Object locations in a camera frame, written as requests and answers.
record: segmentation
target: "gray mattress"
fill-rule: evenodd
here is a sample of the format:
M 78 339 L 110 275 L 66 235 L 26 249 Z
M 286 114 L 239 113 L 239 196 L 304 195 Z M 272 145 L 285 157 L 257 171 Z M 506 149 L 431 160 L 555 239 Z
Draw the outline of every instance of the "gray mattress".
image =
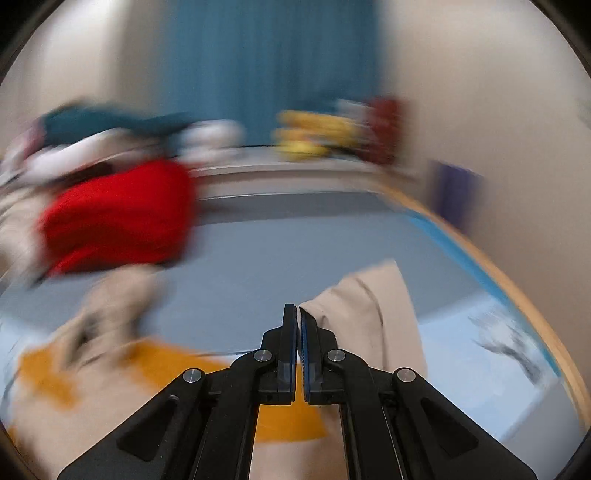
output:
M 202 202 L 184 259 L 163 272 L 166 295 L 146 333 L 206 352 L 256 348 L 284 303 L 309 300 L 344 275 L 398 263 L 419 318 L 480 290 L 428 235 L 370 193 L 227 197 Z M 48 278 L 0 297 L 0 312 L 51 331 L 102 274 Z

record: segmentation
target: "gray surface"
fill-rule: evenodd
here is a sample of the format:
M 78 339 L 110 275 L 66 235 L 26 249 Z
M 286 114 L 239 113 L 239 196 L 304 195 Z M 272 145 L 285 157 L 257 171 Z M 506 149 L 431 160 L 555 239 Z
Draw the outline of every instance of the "gray surface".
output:
M 562 381 L 502 443 L 535 472 L 538 480 L 552 480 L 566 466 L 583 441 L 584 433 Z
M 403 213 L 368 193 L 249 196 L 203 202 L 186 258 L 163 273 L 167 295 L 144 327 L 203 351 L 257 348 L 284 303 L 312 299 L 344 275 L 398 263 L 417 317 L 473 294 L 476 281 Z M 100 274 L 11 287 L 0 311 L 54 330 Z

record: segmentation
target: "metal screw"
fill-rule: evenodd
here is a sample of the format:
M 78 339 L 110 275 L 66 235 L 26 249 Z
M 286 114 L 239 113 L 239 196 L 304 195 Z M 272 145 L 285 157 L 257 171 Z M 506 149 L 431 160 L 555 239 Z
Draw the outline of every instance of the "metal screw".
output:
M 255 360 L 257 362 L 266 362 L 273 358 L 273 354 L 269 350 L 257 350 L 255 352 Z
M 189 368 L 183 373 L 183 380 L 187 383 L 195 383 L 201 379 L 201 370 L 198 368 Z
M 341 360 L 344 360 L 345 352 L 337 348 L 335 350 L 331 350 L 330 352 L 328 352 L 326 356 L 329 358 L 331 362 L 340 362 Z
M 401 382 L 405 382 L 405 383 L 409 383 L 414 381 L 414 379 L 417 377 L 417 374 L 415 372 L 413 372 L 412 370 L 410 370 L 409 368 L 402 368 L 400 370 L 398 370 L 398 379 Z

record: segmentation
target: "dark red object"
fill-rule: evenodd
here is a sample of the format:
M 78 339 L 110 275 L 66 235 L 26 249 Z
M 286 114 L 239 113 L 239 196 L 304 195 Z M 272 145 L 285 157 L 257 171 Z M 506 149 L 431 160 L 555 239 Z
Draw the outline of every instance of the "dark red object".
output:
M 68 189 L 41 218 L 51 273 L 178 258 L 194 199 L 187 170 L 166 159 Z
M 396 161 L 400 146 L 404 105 L 396 99 L 375 98 L 368 106 L 371 107 L 368 118 L 371 133 L 360 157 L 378 165 L 390 165 Z

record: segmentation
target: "teal curtain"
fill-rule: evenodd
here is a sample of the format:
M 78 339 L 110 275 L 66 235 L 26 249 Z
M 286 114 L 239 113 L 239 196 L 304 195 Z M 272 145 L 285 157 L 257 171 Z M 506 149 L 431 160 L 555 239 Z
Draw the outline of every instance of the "teal curtain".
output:
M 374 0 L 174 0 L 163 113 L 231 118 L 272 143 L 283 109 L 330 113 L 378 86 Z

